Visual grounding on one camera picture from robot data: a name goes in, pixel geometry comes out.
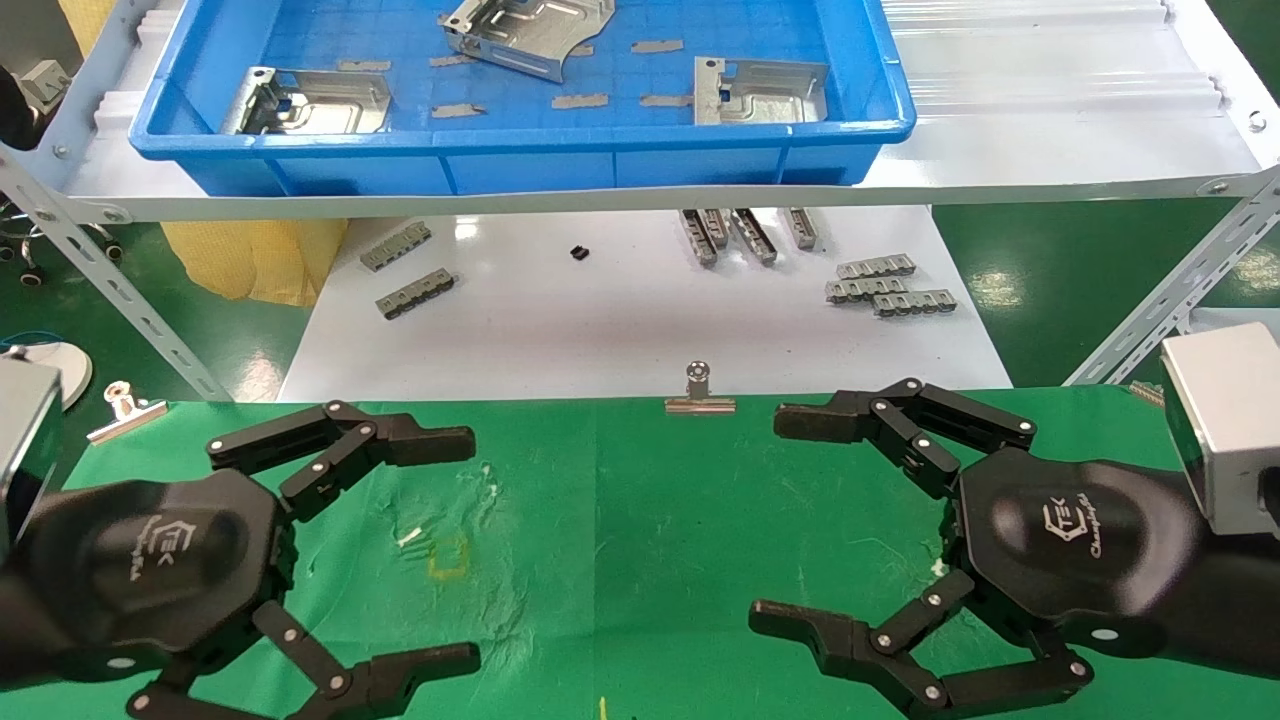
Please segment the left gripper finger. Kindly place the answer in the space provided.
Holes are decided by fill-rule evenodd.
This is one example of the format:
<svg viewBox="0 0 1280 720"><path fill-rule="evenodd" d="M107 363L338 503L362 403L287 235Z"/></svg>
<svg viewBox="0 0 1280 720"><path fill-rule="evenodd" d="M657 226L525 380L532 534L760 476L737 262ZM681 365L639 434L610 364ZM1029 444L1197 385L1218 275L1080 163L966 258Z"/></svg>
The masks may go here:
<svg viewBox="0 0 1280 720"><path fill-rule="evenodd" d="M311 521L372 469L461 462L476 454L468 427L422 428L407 413L370 414L343 401L306 407L207 445L212 469L251 477L294 460L308 465L279 487L293 521Z"/></svg>
<svg viewBox="0 0 1280 720"><path fill-rule="evenodd" d="M390 719L404 714L428 682L476 673L481 655L474 642L383 653L343 667L276 601L252 614L255 630L270 639L312 684L311 696L288 719ZM260 719L242 708L195 698L192 662L175 661L128 701L132 719Z"/></svg>

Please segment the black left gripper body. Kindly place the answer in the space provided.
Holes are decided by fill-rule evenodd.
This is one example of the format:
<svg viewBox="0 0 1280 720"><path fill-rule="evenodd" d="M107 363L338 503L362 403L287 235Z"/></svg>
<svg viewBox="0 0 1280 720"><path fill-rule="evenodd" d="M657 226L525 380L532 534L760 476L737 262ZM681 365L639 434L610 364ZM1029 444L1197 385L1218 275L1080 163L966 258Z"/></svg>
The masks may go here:
<svg viewBox="0 0 1280 720"><path fill-rule="evenodd" d="M15 543L15 687L219 673L297 557L282 501L236 470L50 495Z"/></svg>

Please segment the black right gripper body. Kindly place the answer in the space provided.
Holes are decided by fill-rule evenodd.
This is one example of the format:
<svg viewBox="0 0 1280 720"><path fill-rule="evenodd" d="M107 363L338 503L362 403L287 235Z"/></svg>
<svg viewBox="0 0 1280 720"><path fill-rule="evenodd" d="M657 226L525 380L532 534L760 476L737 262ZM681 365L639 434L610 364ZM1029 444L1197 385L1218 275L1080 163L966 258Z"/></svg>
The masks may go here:
<svg viewBox="0 0 1280 720"><path fill-rule="evenodd" d="M957 565L970 610L1006 641L1034 633L1116 657L1171 657L1178 587L1201 514L1174 471L1053 461L1006 448L956 483Z"/></svg>

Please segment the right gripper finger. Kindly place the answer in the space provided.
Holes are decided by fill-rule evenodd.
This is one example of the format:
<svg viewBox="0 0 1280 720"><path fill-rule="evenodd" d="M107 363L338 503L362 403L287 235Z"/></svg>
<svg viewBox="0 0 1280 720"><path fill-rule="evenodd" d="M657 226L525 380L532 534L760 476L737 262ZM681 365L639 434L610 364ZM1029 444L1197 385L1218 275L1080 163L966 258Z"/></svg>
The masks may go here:
<svg viewBox="0 0 1280 720"><path fill-rule="evenodd" d="M756 600L749 626L806 646L820 674L869 685L908 719L972 719L1070 700L1092 683L1091 665L1056 632L1030 632L1033 657L938 676L913 650L965 606L978 585L952 570L878 626L852 616Z"/></svg>
<svg viewBox="0 0 1280 720"><path fill-rule="evenodd" d="M838 391L822 405L781 404L774 433L835 445L867 442L931 498L952 498L961 464L938 436L983 454L1028 450L1033 421L916 378L877 391Z"/></svg>

